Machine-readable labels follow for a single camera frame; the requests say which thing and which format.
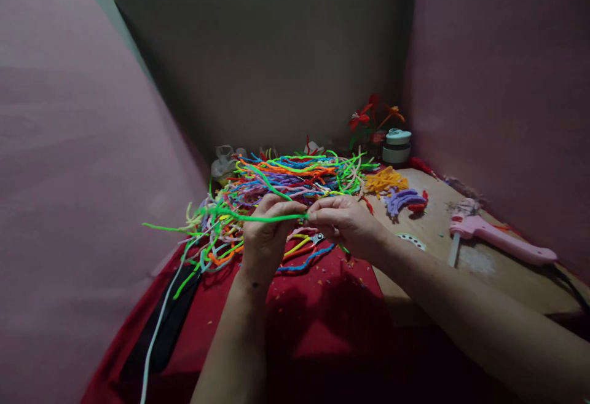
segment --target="finger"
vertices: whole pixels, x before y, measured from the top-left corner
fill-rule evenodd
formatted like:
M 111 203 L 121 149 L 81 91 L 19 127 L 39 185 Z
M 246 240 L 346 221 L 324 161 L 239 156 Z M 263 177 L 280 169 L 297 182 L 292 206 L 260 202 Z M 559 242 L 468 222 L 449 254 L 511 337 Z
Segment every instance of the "finger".
M 336 197 L 325 197 L 318 199 L 312 206 L 309 208 L 307 213 L 315 212 L 321 208 L 339 208 L 344 197 L 343 196 L 336 196 Z
M 286 242 L 287 235 L 293 230 L 294 227 L 295 227 L 295 220 L 281 221 L 281 223 L 277 227 L 276 235 L 279 237 L 282 237 Z
M 348 223 L 348 213 L 346 209 L 322 208 L 310 213 L 307 220 L 314 226 L 334 226 L 335 228 L 340 228 Z
M 252 213 L 252 216 L 264 216 L 272 206 L 281 200 L 282 198 L 279 195 L 266 194 L 258 203 L 258 207 L 256 207 L 256 210 Z
M 303 213 L 306 210 L 307 206 L 297 201 L 278 202 L 264 214 L 264 217 L 274 218 L 276 216 L 293 215 Z

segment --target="pink glue gun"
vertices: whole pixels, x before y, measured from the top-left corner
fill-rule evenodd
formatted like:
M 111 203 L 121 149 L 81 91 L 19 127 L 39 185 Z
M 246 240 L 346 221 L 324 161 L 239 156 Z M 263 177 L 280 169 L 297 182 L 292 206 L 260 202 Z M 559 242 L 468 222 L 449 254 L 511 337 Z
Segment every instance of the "pink glue gun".
M 516 239 L 486 222 L 479 216 L 479 204 L 471 198 L 465 198 L 455 208 L 450 219 L 449 232 L 454 235 L 449 256 L 449 265 L 452 267 L 455 267 L 457 262 L 459 239 L 470 239 L 473 236 L 480 237 L 510 255 L 534 266 L 544 266 L 545 264 L 557 262 L 557 255 L 553 251 L 547 248 L 535 247 Z

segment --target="purple fuzzy craft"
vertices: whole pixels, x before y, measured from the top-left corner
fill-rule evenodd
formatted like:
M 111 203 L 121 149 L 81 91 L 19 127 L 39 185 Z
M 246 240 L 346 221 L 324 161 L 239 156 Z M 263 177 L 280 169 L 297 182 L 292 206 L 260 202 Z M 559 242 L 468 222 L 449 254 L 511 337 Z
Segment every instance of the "purple fuzzy craft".
M 395 218 L 399 214 L 399 210 L 405 204 L 425 204 L 426 200 L 418 195 L 414 189 L 403 190 L 395 193 L 395 189 L 391 189 L 391 197 L 386 200 L 387 212 L 390 217 Z

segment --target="black strap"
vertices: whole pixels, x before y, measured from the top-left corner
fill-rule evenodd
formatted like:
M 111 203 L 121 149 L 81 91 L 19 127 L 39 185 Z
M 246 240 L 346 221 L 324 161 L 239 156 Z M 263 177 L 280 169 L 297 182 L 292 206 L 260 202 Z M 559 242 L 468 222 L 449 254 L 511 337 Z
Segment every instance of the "black strap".
M 178 296 L 178 299 L 173 299 L 176 291 L 180 285 L 186 280 L 191 273 L 194 272 L 194 266 L 185 266 L 180 270 L 174 285 L 170 291 L 170 296 L 162 316 L 162 323 L 160 324 L 160 330 L 158 336 L 155 339 L 154 348 L 152 349 L 152 355 L 149 363 L 150 373 L 161 373 L 166 369 L 166 366 L 170 362 L 174 347 L 178 340 L 178 336 L 184 325 L 184 320 L 192 306 L 192 301 L 199 287 L 201 279 L 201 270 L 198 269 L 197 273 L 192 276 L 190 281 L 184 286 L 182 293 Z M 149 343 L 152 341 L 154 335 L 155 325 L 158 322 L 160 316 L 160 310 L 162 303 L 164 302 L 164 296 L 170 283 L 166 285 L 162 296 L 160 297 L 154 311 L 150 315 L 149 319 L 140 337 L 133 346 L 131 353 L 125 361 L 125 365 L 121 369 L 120 379 L 123 381 L 134 380 L 142 377 L 144 363 L 146 361 L 147 349 Z

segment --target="table surface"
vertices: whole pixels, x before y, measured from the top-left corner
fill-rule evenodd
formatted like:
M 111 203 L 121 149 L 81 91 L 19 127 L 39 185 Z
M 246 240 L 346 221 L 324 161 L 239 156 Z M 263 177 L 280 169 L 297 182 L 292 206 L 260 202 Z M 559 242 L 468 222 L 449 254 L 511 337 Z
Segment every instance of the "table surface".
M 452 237 L 449 235 L 450 217 L 454 207 L 464 197 L 443 181 L 419 170 L 404 169 L 399 172 L 419 194 L 422 190 L 427 191 L 426 213 L 420 218 L 412 219 L 412 212 L 404 208 L 399 213 L 398 222 L 394 223 L 387 215 L 384 204 L 376 196 L 368 195 L 367 198 L 375 209 L 375 216 L 394 234 L 412 234 L 427 246 L 430 255 L 447 263 L 452 245 Z M 492 225 L 505 225 L 483 209 L 481 216 Z M 513 232 L 508 233 L 522 239 Z M 590 289 L 563 267 L 560 266 L 560 269 L 572 278 L 573 284 L 588 301 Z M 432 323 L 426 313 L 397 284 L 376 267 L 374 270 L 394 325 L 403 327 Z M 478 278 L 544 315 L 571 315 L 581 311 L 567 287 L 479 238 L 461 240 L 457 270 Z

